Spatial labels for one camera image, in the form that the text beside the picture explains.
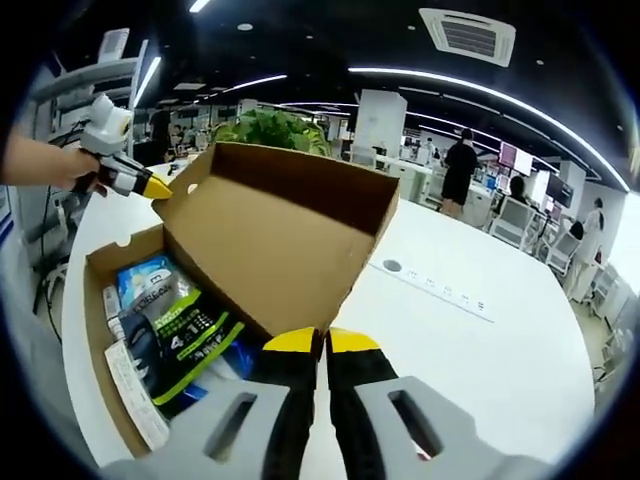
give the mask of cardboard box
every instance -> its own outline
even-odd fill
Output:
[[[85,315],[105,403],[135,456],[148,451],[111,380],[113,343],[102,289],[115,274],[161,251],[267,335],[329,327],[393,215],[395,178],[291,150],[218,143],[171,184],[153,208],[164,225],[126,247],[90,254]]]

